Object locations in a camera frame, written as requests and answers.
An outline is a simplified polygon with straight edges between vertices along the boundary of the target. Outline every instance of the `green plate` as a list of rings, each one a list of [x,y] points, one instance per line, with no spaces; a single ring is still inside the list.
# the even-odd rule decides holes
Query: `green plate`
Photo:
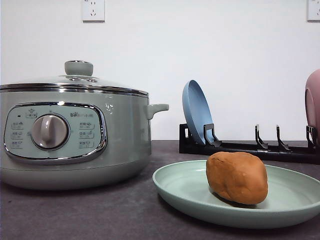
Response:
[[[212,193],[206,160],[163,166],[152,176],[160,196],[177,210],[214,224],[273,229],[305,222],[320,213],[320,181],[305,174],[266,165],[268,195],[256,205],[223,200]]]

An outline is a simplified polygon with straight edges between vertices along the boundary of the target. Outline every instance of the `black dish rack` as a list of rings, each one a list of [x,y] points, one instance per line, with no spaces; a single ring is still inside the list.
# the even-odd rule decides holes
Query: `black dish rack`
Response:
[[[320,146],[317,145],[317,130],[315,127],[306,126],[307,147],[285,144],[280,139],[278,125],[276,126],[277,145],[265,143],[260,138],[259,125],[256,125],[254,130],[255,144],[223,142],[215,135],[215,125],[213,123],[206,124],[203,126],[205,145],[200,145],[194,141],[188,125],[186,123],[180,124],[179,153],[209,156],[217,152],[246,152],[258,156],[261,160],[320,165]],[[207,131],[211,131],[214,141],[208,139]]]

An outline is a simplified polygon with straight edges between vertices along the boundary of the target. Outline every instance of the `brown dough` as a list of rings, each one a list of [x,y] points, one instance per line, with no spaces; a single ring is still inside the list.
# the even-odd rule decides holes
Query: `brown dough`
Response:
[[[209,186],[220,197],[241,204],[261,203],[268,194],[264,163],[246,152],[217,152],[206,161]]]

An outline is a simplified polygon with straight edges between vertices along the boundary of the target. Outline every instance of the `power outlet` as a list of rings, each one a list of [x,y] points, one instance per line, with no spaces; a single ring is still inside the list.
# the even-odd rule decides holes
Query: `power outlet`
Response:
[[[105,0],[82,0],[83,22],[105,21]]]
[[[320,21],[320,0],[308,0],[308,21]]]

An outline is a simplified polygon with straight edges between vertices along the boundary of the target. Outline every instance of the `gray countertop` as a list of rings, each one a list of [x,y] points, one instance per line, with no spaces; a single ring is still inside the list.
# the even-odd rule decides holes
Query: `gray countertop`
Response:
[[[179,154],[177,140],[152,141],[150,163],[120,183],[70,191],[35,191],[1,183],[1,240],[320,239],[320,214],[296,226],[238,229],[185,215],[157,193],[153,172],[208,156]],[[320,165],[264,161],[320,180]]]

